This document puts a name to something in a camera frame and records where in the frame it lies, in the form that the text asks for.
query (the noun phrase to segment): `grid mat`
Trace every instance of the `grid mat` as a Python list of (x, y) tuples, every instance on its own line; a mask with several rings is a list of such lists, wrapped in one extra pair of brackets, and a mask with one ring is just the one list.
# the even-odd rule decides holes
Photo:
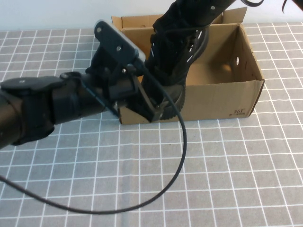
[[(0, 226), (303, 226), (303, 23), (245, 27), (267, 79), (255, 112), (187, 122), (188, 155), (169, 192), (134, 212), (90, 216), (0, 183)], [(83, 72), (97, 47), (92, 29), (0, 32), (0, 80)], [(0, 174), (72, 207), (125, 208), (168, 183), (180, 141), (178, 123), (123, 126), (103, 113), (4, 148)]]

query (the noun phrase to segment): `white wall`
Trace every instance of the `white wall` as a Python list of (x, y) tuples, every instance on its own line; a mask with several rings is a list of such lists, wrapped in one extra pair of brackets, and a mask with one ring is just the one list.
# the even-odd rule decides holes
[[(164, 13), (174, 0), (0, 0), (0, 30), (93, 27), (99, 19)], [(291, 1), (265, 0), (249, 8), (246, 23), (303, 21), (303, 12)], [(231, 6), (245, 6), (237, 0)]]

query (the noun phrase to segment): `gray grid lines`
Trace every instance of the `gray grid lines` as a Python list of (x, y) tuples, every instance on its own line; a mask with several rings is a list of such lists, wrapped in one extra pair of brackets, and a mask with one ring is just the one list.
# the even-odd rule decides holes
[[(249, 118), (186, 122), (188, 150), (172, 188), (112, 216), (52, 209), (0, 184), (0, 226), (302, 226), (303, 23), (248, 24), (266, 85)], [(92, 29), (0, 32), (0, 81), (84, 72)], [(0, 174), (77, 208), (144, 202), (173, 177), (180, 124), (120, 125), (110, 113), (57, 125), (47, 138), (0, 152)]]

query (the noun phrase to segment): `cardboard box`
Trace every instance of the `cardboard box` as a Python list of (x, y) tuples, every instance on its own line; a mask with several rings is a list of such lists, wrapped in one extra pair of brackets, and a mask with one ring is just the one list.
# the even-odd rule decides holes
[[(244, 118), (253, 112), (265, 81), (242, 25), (246, 10), (225, 11), (210, 25), (208, 46), (187, 75), (181, 111), (185, 121)], [(148, 57), (152, 25), (160, 16), (112, 17), (112, 21)], [(127, 108), (120, 112), (122, 124), (148, 123)]]

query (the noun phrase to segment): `black cable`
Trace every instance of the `black cable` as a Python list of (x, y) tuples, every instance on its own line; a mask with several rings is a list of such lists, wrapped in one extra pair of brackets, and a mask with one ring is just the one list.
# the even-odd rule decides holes
[(187, 150), (187, 134), (186, 134), (186, 128), (185, 128), (183, 118), (181, 116), (180, 111), (177, 109), (174, 101), (171, 99), (169, 94), (163, 89), (162, 85), (156, 80), (156, 78), (148, 71), (147, 68), (145, 68), (143, 63), (142, 63), (142, 72), (145, 76), (149, 77), (149, 79), (158, 87), (158, 89), (167, 98), (167, 100), (171, 104), (173, 110), (176, 112), (177, 117), (179, 118), (179, 122), (181, 124), (182, 132), (183, 132), (183, 152), (182, 152), (182, 157), (181, 157), (181, 161), (180, 161), (180, 164), (178, 166), (178, 169), (177, 169), (176, 173), (174, 174), (174, 176), (172, 177), (171, 181), (156, 196), (154, 196), (151, 199), (149, 199), (149, 200), (147, 200), (147, 201), (145, 201), (141, 204), (138, 204), (136, 206), (132, 206), (132, 207), (125, 208), (125, 209), (120, 209), (120, 210), (105, 210), (105, 211), (81, 210), (81, 209), (77, 209), (77, 208), (71, 208), (71, 207), (63, 206), (59, 203), (52, 202), (48, 199), (44, 199), (44, 198), (40, 197), (39, 195), (37, 195), (35, 193), (32, 193), (31, 191), (28, 191), (27, 189), (13, 183), (12, 181), (6, 179), (4, 176), (1, 176), (1, 175), (0, 175), (0, 181), (6, 183), (7, 185), (16, 189), (17, 191), (19, 191), (19, 192), (21, 192), (21, 193), (23, 193), (23, 194), (25, 194), (29, 197), (32, 197), (32, 198), (34, 198), (34, 199), (36, 199), (40, 202), (43, 202), (47, 205), (50, 205), (52, 207), (56, 207), (56, 208), (59, 208), (59, 209), (62, 209), (62, 210), (70, 211), (70, 212), (80, 213), (80, 214), (109, 215), (109, 214), (118, 214), (118, 213), (128, 212), (128, 211), (132, 211), (132, 210), (142, 208), (142, 207), (154, 202), (159, 197), (161, 197), (174, 184), (174, 182), (176, 181), (177, 177), (179, 176), (179, 174), (182, 170), (182, 166), (183, 166), (184, 161), (185, 161), (186, 150)]

